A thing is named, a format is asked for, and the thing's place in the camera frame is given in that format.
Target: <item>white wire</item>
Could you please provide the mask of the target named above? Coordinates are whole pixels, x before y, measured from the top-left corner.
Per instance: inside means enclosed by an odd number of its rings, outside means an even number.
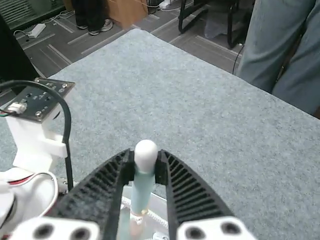
[[[15,30],[13,32],[13,36],[15,36],[17,33],[23,33],[25,36],[28,36],[28,33],[26,33],[25,31],[22,31],[22,30]]]
[[[57,18],[68,19],[68,18],[72,17],[73,15],[75,15],[75,11],[64,10],[64,11],[60,12],[57,16],[52,17],[49,21],[45,21],[45,22],[42,22],[42,23],[43,24],[49,24],[49,23],[52,23]]]
[[[121,198],[121,203],[126,206],[128,209],[130,209],[131,206],[131,200],[125,196],[123,196]],[[152,218],[153,220],[155,220],[156,222],[158,222],[159,224],[161,224],[162,226],[164,226],[166,229],[169,228],[168,225],[168,221],[164,220],[162,217],[160,217],[159,215],[157,215],[156,213],[154,213],[151,210],[148,210],[148,213],[146,214],[148,217]]]
[[[194,2],[188,3],[187,5],[185,5],[185,8],[188,7],[188,6],[190,6],[190,5],[192,5],[192,4],[194,4]],[[180,9],[181,9],[181,7],[177,7],[177,8],[173,8],[173,9],[168,9],[168,10],[165,10],[165,9],[161,9],[161,8],[160,8],[160,11],[162,11],[162,12],[171,12],[171,11],[180,10]]]
[[[12,185],[10,185],[10,187],[14,188],[14,187],[20,187],[22,185],[25,185],[25,184],[29,183],[30,181],[32,181],[35,177],[37,177],[39,175],[48,175],[48,176],[50,176],[52,178],[53,184],[54,184],[53,199],[50,202],[49,206],[39,215],[39,217],[42,217],[47,212],[49,212],[49,210],[54,206],[55,202],[57,201],[58,194],[59,194],[58,181],[57,181],[56,176],[52,172],[49,172],[49,171],[37,172],[34,175],[32,175],[31,177],[29,177],[26,181],[18,183],[18,184],[12,184]]]
[[[142,4],[142,5],[145,5],[145,6],[149,7],[149,8],[158,8],[158,7],[160,6],[160,4],[158,4],[157,6],[150,6],[150,5],[145,4],[144,2],[142,2],[142,0],[133,0],[133,1],[135,1],[135,2],[137,2],[137,3],[140,3],[140,4]],[[190,6],[191,4],[193,4],[193,3],[194,3],[194,2],[192,1],[192,2],[188,3],[188,4],[185,5],[185,6],[188,7],[188,6]],[[181,7],[177,7],[177,8],[174,8],[174,9],[168,9],[168,10],[164,10],[164,9],[161,9],[161,8],[160,8],[160,11],[162,11],[162,12],[171,12],[171,11],[175,11],[175,10],[179,10],[179,9],[181,9]]]

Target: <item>light blue cylinder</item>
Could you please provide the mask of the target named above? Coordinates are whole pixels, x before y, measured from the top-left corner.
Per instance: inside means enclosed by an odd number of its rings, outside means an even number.
[[[155,174],[139,172],[135,168],[134,180],[131,189],[131,212],[141,215],[148,208],[151,192],[155,184]]]

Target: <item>jeans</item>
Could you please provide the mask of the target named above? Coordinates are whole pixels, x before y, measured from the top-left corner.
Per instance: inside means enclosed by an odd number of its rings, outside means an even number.
[[[320,0],[256,0],[237,76],[313,115],[320,106]]]
[[[89,31],[100,30],[108,16],[105,0],[72,0],[78,26],[87,26]]]

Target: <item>white knob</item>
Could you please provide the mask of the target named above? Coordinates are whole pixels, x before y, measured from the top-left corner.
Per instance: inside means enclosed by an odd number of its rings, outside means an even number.
[[[134,162],[140,172],[153,172],[157,157],[158,147],[151,140],[141,140],[134,148]]]

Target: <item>power strip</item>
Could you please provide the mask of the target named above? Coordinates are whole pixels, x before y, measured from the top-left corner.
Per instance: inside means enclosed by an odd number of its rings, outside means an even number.
[[[28,37],[35,39],[46,28],[44,23],[37,24],[30,32],[27,33]]]

